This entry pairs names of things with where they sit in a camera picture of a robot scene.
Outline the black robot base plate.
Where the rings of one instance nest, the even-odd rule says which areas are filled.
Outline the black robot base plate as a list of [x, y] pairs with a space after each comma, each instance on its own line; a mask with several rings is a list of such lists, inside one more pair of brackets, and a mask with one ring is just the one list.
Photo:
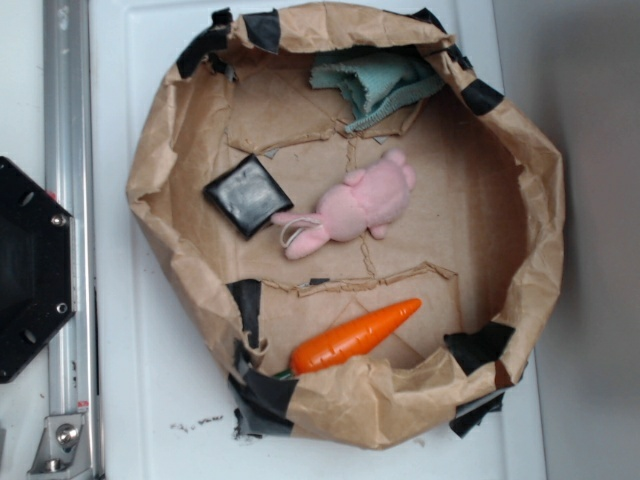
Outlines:
[[75, 313], [73, 216], [1, 158], [1, 382], [17, 378]]

